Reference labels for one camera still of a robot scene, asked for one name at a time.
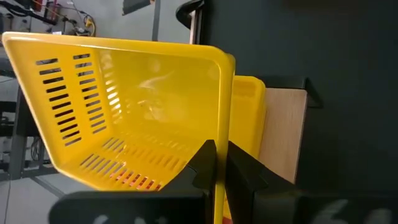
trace basket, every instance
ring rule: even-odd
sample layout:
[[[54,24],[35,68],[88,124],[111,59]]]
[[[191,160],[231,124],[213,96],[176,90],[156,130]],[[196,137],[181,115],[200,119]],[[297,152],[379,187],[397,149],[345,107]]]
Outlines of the basket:
[[[99,190],[160,190],[207,139],[224,169],[234,74],[224,52],[16,32],[2,41],[61,173]],[[223,172],[218,178],[215,220]]]
[[[229,140],[257,159],[266,118],[266,87],[249,76],[234,76]],[[224,198],[224,217],[231,219],[227,198]]]

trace black wall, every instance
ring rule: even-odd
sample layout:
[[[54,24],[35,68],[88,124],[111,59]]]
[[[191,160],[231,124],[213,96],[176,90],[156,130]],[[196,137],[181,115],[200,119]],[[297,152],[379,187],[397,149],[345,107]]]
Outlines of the black wall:
[[[398,1],[208,0],[204,44],[238,75],[303,75],[308,109],[298,166],[305,189],[398,190]]]

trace gray floor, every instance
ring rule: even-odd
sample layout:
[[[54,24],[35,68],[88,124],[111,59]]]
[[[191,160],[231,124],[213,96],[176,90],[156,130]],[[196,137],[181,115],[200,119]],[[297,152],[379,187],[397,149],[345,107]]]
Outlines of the gray floor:
[[[67,0],[59,1],[67,6]],[[154,6],[147,6],[132,14],[122,16],[123,0],[74,0],[80,10],[91,14],[96,22],[98,37],[121,39],[151,40],[154,20]],[[159,41],[189,41],[189,30],[175,18],[176,8],[185,0],[167,0],[161,2]],[[68,16],[79,20],[74,11]],[[14,24],[15,29],[24,29],[21,21]],[[40,21],[32,21],[33,32],[44,32],[49,27]],[[0,100],[15,101],[17,82],[15,80],[0,83]],[[12,182],[0,182],[0,223],[5,224],[42,224],[47,223],[50,207],[59,196],[82,190],[93,190],[62,174],[52,174],[37,179],[21,179]]]

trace yellow basket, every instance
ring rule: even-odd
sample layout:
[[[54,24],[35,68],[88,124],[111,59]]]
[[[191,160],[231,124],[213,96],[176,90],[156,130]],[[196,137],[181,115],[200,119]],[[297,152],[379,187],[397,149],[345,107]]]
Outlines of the yellow basket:
[[[257,159],[266,118],[266,86],[249,76],[234,76],[229,140]],[[227,198],[224,217],[231,219]]]
[[[223,215],[234,60],[209,46],[5,33],[54,166],[100,190],[159,190],[207,139]]]

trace cable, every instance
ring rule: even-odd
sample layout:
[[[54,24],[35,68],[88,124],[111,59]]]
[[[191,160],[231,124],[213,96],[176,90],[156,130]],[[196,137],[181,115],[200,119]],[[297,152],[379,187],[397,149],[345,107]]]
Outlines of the cable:
[[[75,2],[74,2],[73,0],[70,0],[70,1],[72,2],[73,7],[75,8],[75,10],[78,12],[78,10],[77,10],[77,8],[76,8],[76,5],[75,5]],[[81,21],[82,23],[84,23],[83,18],[81,17],[80,13],[78,13],[78,15],[79,15],[80,21]]]
[[[55,12],[54,10],[50,9],[49,7],[47,7],[47,6],[44,6],[44,5],[40,4],[40,3],[39,3],[38,1],[36,1],[36,0],[32,0],[32,1],[33,1],[34,3],[36,3],[36,4],[40,5],[41,7],[44,7],[44,8],[46,8],[48,11],[50,11],[50,12],[54,13],[54,14],[55,14],[55,15],[57,15],[57,16],[60,16],[60,17],[67,18],[66,16],[64,16],[64,15],[62,15],[62,14],[59,14],[59,13]]]
[[[41,3],[37,2],[36,0],[32,0],[32,1],[33,1],[34,3],[40,5],[41,7],[46,8],[46,9],[49,10],[50,12],[52,12],[52,13],[54,13],[54,14],[60,16],[60,17],[62,17],[64,22],[69,22],[69,23],[71,23],[71,24],[73,25],[74,28],[76,28],[75,23],[72,22],[72,20],[69,19],[67,16],[64,16],[64,15],[62,15],[62,14],[59,14],[59,13],[55,12],[54,10],[50,9],[49,7],[44,6],[44,5],[42,5]],[[89,15],[87,12],[78,10],[78,9],[76,8],[75,3],[73,2],[73,0],[71,0],[71,1],[72,1],[72,3],[73,3],[73,7],[74,7],[74,8],[63,7],[63,6],[55,6],[55,7],[64,8],[64,9],[71,9],[71,10],[76,11],[76,12],[78,13],[78,15],[79,15],[79,18],[80,18],[81,22],[84,24],[85,27],[89,27],[89,26],[92,26],[92,27],[93,27],[93,31],[90,32],[90,36],[91,36],[91,37],[95,36],[96,26],[95,26],[95,22],[94,22],[93,17],[92,17],[91,15]]]

